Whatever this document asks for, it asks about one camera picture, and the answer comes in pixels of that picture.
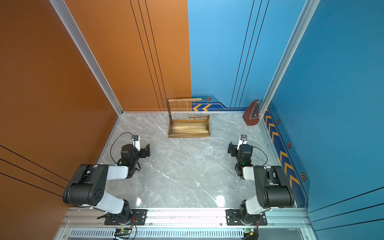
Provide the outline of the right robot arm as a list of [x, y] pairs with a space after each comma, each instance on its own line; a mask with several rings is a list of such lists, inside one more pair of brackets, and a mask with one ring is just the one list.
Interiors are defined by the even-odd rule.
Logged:
[[255, 183], [256, 195], [243, 200], [239, 218], [245, 225], [260, 223], [264, 213], [271, 208], [290, 208], [295, 204], [292, 187], [282, 166], [252, 164], [252, 146], [229, 143], [228, 153], [236, 158], [235, 171], [242, 180]]

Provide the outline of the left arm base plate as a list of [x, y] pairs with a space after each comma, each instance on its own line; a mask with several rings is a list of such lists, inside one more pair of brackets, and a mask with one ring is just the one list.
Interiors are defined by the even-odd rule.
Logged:
[[118, 215], [106, 214], [104, 224], [106, 226], [143, 226], [147, 219], [147, 213], [147, 209], [133, 209]]

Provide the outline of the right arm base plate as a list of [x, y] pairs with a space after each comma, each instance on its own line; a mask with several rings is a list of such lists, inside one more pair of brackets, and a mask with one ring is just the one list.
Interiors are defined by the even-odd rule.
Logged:
[[265, 213], [261, 215], [249, 215], [240, 209], [227, 209], [226, 221], [228, 226], [267, 226], [267, 217]]

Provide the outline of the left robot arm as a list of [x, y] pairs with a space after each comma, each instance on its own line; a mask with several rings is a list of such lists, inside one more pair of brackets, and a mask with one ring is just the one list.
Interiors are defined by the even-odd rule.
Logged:
[[122, 147], [122, 158], [116, 165], [82, 164], [76, 170], [63, 193], [63, 202], [79, 208], [94, 208], [105, 214], [105, 225], [135, 225], [138, 217], [127, 200], [106, 192], [108, 181], [130, 179], [141, 170], [139, 159], [151, 155], [150, 145], [137, 149], [132, 144]]

